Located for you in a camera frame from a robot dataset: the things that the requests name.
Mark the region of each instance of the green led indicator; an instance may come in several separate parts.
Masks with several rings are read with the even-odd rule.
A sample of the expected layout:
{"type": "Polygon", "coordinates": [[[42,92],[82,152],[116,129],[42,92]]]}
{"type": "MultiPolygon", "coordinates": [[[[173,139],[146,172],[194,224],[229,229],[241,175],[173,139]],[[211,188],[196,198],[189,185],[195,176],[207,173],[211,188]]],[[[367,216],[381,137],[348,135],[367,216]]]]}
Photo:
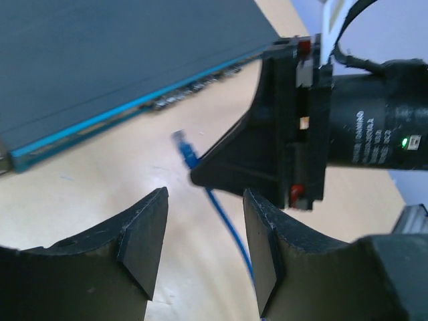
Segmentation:
{"type": "Polygon", "coordinates": [[[408,138],[404,138],[403,141],[401,142],[401,147],[405,148],[408,141],[409,141],[408,138]]]}

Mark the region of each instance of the light wood surface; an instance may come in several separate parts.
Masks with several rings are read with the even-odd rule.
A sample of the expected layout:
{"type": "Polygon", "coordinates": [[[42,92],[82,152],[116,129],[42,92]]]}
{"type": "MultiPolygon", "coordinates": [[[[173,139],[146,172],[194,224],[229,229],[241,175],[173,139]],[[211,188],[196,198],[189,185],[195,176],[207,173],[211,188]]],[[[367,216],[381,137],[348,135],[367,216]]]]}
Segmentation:
{"type": "MultiPolygon", "coordinates": [[[[258,3],[279,34],[306,34],[288,1],[258,3]]],[[[0,244],[48,247],[166,186],[167,232],[145,320],[258,320],[239,252],[203,191],[189,183],[170,135],[184,129],[200,154],[207,150],[248,109],[259,67],[253,63],[226,83],[129,120],[26,173],[1,177],[0,244]]],[[[217,194],[244,237],[242,200],[217,194]]],[[[387,172],[328,169],[325,201],[312,213],[288,213],[352,241],[389,232],[402,206],[387,172]]]]}

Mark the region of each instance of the black cable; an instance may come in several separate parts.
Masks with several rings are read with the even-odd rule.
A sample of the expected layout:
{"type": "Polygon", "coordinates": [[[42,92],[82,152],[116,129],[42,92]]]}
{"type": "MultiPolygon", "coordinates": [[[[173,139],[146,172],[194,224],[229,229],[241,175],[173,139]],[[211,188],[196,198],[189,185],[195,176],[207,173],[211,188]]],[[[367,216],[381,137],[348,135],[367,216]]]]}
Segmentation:
{"type": "Polygon", "coordinates": [[[358,68],[371,72],[372,74],[383,74],[385,67],[382,64],[372,62],[370,60],[364,60],[361,58],[354,57],[352,55],[345,55],[340,49],[339,40],[345,32],[346,28],[362,13],[367,7],[375,3],[377,0],[358,0],[349,10],[348,15],[343,23],[342,29],[340,30],[339,36],[336,40],[336,44],[333,49],[333,56],[336,61],[348,68],[358,68]]]}

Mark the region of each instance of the black cylinder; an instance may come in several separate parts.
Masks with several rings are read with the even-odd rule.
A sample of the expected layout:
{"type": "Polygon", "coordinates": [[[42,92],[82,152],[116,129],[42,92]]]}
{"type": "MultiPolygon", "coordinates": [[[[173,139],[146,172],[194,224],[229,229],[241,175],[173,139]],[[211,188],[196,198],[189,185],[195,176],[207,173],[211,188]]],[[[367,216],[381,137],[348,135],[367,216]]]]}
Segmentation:
{"type": "Polygon", "coordinates": [[[428,82],[416,80],[336,76],[329,165],[428,170],[428,82]]]}

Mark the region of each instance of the blue cable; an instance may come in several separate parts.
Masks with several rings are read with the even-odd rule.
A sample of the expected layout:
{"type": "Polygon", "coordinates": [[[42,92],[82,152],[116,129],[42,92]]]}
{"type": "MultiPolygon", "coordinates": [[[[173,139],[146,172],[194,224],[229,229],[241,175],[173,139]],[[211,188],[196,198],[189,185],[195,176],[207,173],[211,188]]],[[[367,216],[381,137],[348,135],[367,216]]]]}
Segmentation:
{"type": "MultiPolygon", "coordinates": [[[[175,145],[177,146],[179,152],[183,156],[185,163],[189,167],[189,169],[195,168],[199,163],[199,159],[198,159],[195,151],[193,150],[192,145],[190,145],[185,140],[184,132],[182,130],[175,132],[173,134],[173,141],[174,141],[175,145]]],[[[223,222],[226,224],[229,232],[232,234],[236,244],[238,245],[239,250],[241,251],[241,254],[242,254],[242,256],[245,260],[245,263],[247,265],[248,272],[249,272],[251,279],[253,280],[253,283],[254,283],[254,275],[253,275],[253,268],[251,266],[251,260],[249,259],[249,255],[247,253],[247,250],[245,249],[245,246],[244,246],[241,238],[239,237],[238,233],[236,232],[236,229],[234,228],[230,218],[227,216],[226,212],[221,207],[219,200],[213,194],[212,190],[211,189],[205,189],[205,192],[208,194],[208,198],[210,199],[210,201],[214,205],[217,212],[220,214],[220,217],[222,218],[223,222]]]]}

